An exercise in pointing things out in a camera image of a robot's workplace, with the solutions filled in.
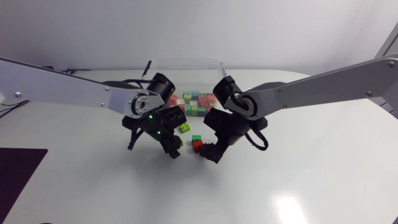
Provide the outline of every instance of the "black mat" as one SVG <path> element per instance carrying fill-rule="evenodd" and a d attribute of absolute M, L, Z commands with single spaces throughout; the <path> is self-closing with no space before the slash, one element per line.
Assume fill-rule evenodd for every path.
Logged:
<path fill-rule="evenodd" d="M 46 153 L 47 149 L 0 148 L 0 223 Z"/>

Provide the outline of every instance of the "table surface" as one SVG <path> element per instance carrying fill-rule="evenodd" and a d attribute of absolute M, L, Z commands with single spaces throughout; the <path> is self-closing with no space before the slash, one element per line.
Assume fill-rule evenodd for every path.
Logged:
<path fill-rule="evenodd" d="M 306 75 L 229 70 L 247 89 Z M 98 81 L 141 71 L 96 71 Z M 398 121 L 369 100 L 281 110 L 267 116 L 262 152 L 242 138 L 219 164 L 189 140 L 214 132 L 189 118 L 173 160 L 143 134 L 126 149 L 122 115 L 31 102 L 0 119 L 1 147 L 45 148 L 5 223 L 392 223 L 398 213 Z"/>

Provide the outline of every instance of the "toy block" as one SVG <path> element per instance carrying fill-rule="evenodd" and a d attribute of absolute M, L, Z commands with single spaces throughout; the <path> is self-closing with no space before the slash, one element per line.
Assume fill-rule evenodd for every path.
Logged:
<path fill-rule="evenodd" d="M 170 96 L 170 99 L 171 100 L 178 100 L 178 96 L 173 94 L 173 95 Z"/>
<path fill-rule="evenodd" d="M 169 99 L 169 100 L 167 101 L 167 103 L 171 106 L 171 105 L 175 105 L 175 104 L 176 104 L 176 101 L 175 101 L 175 100 L 172 100 L 172 99 Z"/>
<path fill-rule="evenodd" d="M 207 95 L 206 98 L 209 103 L 216 103 L 216 97 L 214 95 Z"/>
<path fill-rule="evenodd" d="M 192 105 L 185 105 L 185 114 L 187 116 L 192 116 Z"/>
<path fill-rule="evenodd" d="M 189 103 L 189 102 L 191 102 L 192 96 L 191 95 L 184 95 L 183 99 L 184 99 L 185 103 Z"/>
<path fill-rule="evenodd" d="M 191 127 L 189 126 L 189 124 L 187 122 L 184 122 L 180 125 L 180 130 L 182 133 L 187 133 L 191 130 Z"/>
<path fill-rule="evenodd" d="M 181 108 L 182 112 L 185 114 L 185 105 L 178 105 L 178 106 Z"/>
<path fill-rule="evenodd" d="M 206 108 L 198 108 L 198 116 L 204 117 L 206 115 Z"/>
<path fill-rule="evenodd" d="M 198 116 L 198 106 L 192 106 L 192 116 Z"/>
<path fill-rule="evenodd" d="M 193 146 L 193 151 L 195 153 L 198 153 L 200 149 L 203 147 L 203 142 L 201 140 L 195 141 L 192 143 L 192 146 Z"/>
<path fill-rule="evenodd" d="M 199 106 L 200 107 L 209 107 L 210 105 L 208 103 L 206 103 L 206 102 L 200 101 L 199 102 Z"/>
<path fill-rule="evenodd" d="M 192 106 L 198 106 L 198 102 L 196 100 L 191 100 L 189 104 Z"/>
<path fill-rule="evenodd" d="M 192 142 L 199 141 L 199 140 L 201 140 L 201 135 L 193 135 L 192 136 Z"/>
<path fill-rule="evenodd" d="M 199 101 L 206 101 L 207 102 L 207 97 L 205 97 L 205 96 L 199 96 L 198 99 L 199 99 Z"/>
<path fill-rule="evenodd" d="M 179 99 L 176 101 L 177 105 L 184 105 L 185 104 L 185 100 L 184 99 Z"/>
<path fill-rule="evenodd" d="M 184 145 L 184 143 L 182 142 L 180 136 L 175 136 L 177 138 L 177 141 L 180 143 L 180 147 L 182 147 Z"/>

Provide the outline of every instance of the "green block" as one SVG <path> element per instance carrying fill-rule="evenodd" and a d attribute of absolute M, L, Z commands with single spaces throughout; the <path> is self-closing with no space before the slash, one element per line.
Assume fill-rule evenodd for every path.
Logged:
<path fill-rule="evenodd" d="M 206 116 L 206 108 L 198 108 L 198 116 Z"/>
<path fill-rule="evenodd" d="M 185 112 L 187 116 L 192 116 L 192 105 L 185 105 Z"/>
<path fill-rule="evenodd" d="M 191 130 L 191 127 L 189 126 L 189 124 L 187 122 L 184 122 L 180 125 L 180 130 L 182 133 L 187 133 Z"/>
<path fill-rule="evenodd" d="M 192 96 L 191 95 L 184 95 L 183 99 L 184 99 L 185 103 L 189 103 L 189 102 L 191 102 Z"/>
<path fill-rule="evenodd" d="M 180 143 L 180 147 L 182 147 L 184 145 L 184 143 L 182 142 L 180 136 L 175 136 L 177 138 L 177 141 Z"/>
<path fill-rule="evenodd" d="M 198 106 L 192 106 L 192 116 L 198 116 Z"/>
<path fill-rule="evenodd" d="M 192 142 L 199 141 L 199 140 L 201 140 L 201 135 L 193 135 L 192 136 Z"/>

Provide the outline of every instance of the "clear plastic bin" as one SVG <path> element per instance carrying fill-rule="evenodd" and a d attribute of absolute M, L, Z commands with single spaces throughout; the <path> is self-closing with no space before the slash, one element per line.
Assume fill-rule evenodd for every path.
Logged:
<path fill-rule="evenodd" d="M 188 117 L 204 117 L 212 107 L 220 108 L 213 95 L 216 84 L 226 76 L 218 58 L 153 58 L 147 73 L 150 80 L 156 73 L 165 75 L 175 91 L 167 106 L 179 106 Z"/>

